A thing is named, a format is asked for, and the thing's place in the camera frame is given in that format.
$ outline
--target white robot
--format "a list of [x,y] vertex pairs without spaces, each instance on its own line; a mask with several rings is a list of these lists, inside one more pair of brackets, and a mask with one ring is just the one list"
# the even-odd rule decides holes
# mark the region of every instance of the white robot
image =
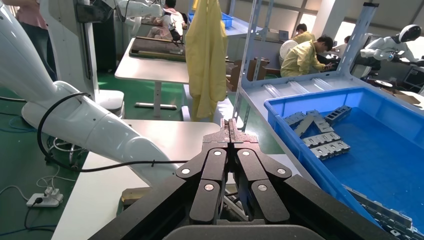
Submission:
[[[159,5],[125,3],[127,16],[156,12]],[[27,103],[23,118],[38,127],[46,111],[58,100],[79,91],[64,81],[52,82],[30,38],[0,0],[0,85],[14,91]],[[60,104],[46,119],[43,132],[119,163],[169,161],[149,139],[141,136],[119,117],[97,105],[89,97],[78,96]],[[178,168],[176,164],[137,164],[132,170],[154,187]]]
[[414,41],[421,35],[421,27],[408,25],[395,36],[381,37],[372,41],[360,51],[363,58],[374,57],[376,60],[399,62],[400,58],[406,58],[411,64],[421,65],[422,61],[416,59],[408,48],[406,42]]

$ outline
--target person in pink shirt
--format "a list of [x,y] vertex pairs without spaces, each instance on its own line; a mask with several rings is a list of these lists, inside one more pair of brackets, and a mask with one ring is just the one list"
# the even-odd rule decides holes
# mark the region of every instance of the person in pink shirt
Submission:
[[52,43],[50,42],[47,24],[40,13],[40,4],[37,0],[2,1],[6,5],[19,7],[16,13],[16,19],[20,22],[29,39],[31,39],[50,78],[52,81],[56,81],[56,67]]
[[[179,40],[179,37],[183,35],[183,27],[186,23],[183,15],[174,9],[176,3],[176,0],[165,0],[165,5],[163,7],[165,10],[165,16],[154,19],[153,24],[159,26],[154,26],[150,29],[147,34],[148,38],[174,41]],[[174,36],[170,31],[171,29],[174,34],[178,34],[179,36]]]

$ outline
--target white table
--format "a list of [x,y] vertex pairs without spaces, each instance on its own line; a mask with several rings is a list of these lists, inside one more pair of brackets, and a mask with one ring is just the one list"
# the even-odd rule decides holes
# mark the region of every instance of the white table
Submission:
[[[173,161],[190,160],[202,149],[204,135],[220,127],[209,122],[125,120],[150,138]],[[299,174],[285,154],[269,155]],[[116,164],[90,152],[83,169]],[[52,240],[86,240],[115,218],[122,191],[148,187],[129,167],[80,173]]]
[[135,81],[154,82],[152,103],[136,103],[136,107],[153,107],[153,116],[161,116],[162,109],[176,109],[175,105],[161,104],[162,83],[188,84],[189,72],[185,62],[165,59],[141,58],[130,56],[135,38],[132,38],[115,72],[115,78]]

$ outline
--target yellow lab coat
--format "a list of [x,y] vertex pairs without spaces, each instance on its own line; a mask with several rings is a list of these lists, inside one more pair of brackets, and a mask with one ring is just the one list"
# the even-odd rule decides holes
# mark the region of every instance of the yellow lab coat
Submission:
[[293,37],[293,40],[296,41],[298,44],[308,42],[311,40],[315,42],[315,35],[308,31],[304,31],[303,33]]
[[326,65],[317,60],[317,52],[312,40],[293,47],[285,56],[281,65],[281,77],[295,77],[306,75],[309,68],[314,67],[323,71]]
[[193,97],[191,120],[213,120],[217,103],[227,94],[228,40],[218,0],[199,0],[185,41],[188,86]]

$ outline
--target hanging garment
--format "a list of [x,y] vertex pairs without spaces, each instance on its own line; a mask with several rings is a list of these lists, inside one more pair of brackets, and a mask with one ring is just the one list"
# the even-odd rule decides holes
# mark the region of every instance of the hanging garment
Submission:
[[185,35],[191,120],[214,118],[217,103],[226,98],[227,35],[218,0],[199,0]]

